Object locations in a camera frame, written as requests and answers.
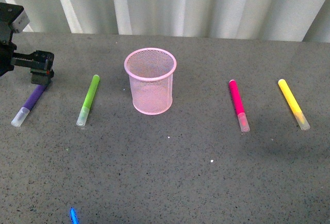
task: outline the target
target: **yellow marker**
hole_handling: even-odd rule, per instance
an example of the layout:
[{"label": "yellow marker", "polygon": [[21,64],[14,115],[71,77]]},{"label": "yellow marker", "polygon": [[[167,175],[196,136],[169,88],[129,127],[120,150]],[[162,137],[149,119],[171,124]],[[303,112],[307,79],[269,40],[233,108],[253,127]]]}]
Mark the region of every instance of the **yellow marker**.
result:
[{"label": "yellow marker", "polygon": [[296,99],[294,98],[287,82],[284,79],[278,81],[278,85],[282,90],[284,97],[286,98],[293,115],[297,119],[297,122],[302,130],[308,130],[310,128],[309,123],[307,122],[302,110],[300,109]]}]

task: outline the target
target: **mesh cup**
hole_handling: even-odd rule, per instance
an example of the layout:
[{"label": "mesh cup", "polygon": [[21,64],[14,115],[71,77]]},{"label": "mesh cup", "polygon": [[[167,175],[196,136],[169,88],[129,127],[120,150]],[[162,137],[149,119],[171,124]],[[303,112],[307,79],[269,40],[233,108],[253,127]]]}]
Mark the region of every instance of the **mesh cup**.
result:
[{"label": "mesh cup", "polygon": [[176,60],[168,51],[144,48],[129,54],[124,62],[129,74],[134,107],[144,114],[165,112],[172,104]]}]

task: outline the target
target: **gray countertop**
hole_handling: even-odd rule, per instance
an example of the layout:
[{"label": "gray countertop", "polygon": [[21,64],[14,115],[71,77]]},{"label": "gray countertop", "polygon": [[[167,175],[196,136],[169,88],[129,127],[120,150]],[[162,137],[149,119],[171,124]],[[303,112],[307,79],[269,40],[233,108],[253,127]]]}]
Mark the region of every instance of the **gray countertop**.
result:
[{"label": "gray countertop", "polygon": [[[53,52],[55,77],[20,128],[10,122],[35,88],[29,69],[0,78],[0,223],[69,223],[72,206],[82,224],[330,223],[329,44],[43,33],[13,42],[17,52]],[[156,116],[134,108],[123,67],[144,47],[177,60],[173,104]],[[310,130],[299,128],[281,78]]]}]

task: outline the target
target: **white curtain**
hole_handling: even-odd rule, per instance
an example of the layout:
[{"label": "white curtain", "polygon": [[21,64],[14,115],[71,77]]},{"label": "white curtain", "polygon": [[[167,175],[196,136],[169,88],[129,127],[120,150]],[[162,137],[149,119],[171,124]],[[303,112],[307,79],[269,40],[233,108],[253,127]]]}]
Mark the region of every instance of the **white curtain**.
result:
[{"label": "white curtain", "polygon": [[0,0],[26,31],[330,42],[330,0]]}]

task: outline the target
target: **blue light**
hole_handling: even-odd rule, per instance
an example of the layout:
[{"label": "blue light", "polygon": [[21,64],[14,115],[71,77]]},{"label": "blue light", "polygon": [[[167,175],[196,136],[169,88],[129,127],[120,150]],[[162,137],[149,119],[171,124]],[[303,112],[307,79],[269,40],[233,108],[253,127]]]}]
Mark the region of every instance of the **blue light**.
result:
[{"label": "blue light", "polygon": [[71,208],[70,214],[71,214],[72,224],[79,224],[79,221],[78,221],[78,218],[77,218],[77,215],[76,215],[76,211],[74,210],[74,208]]}]

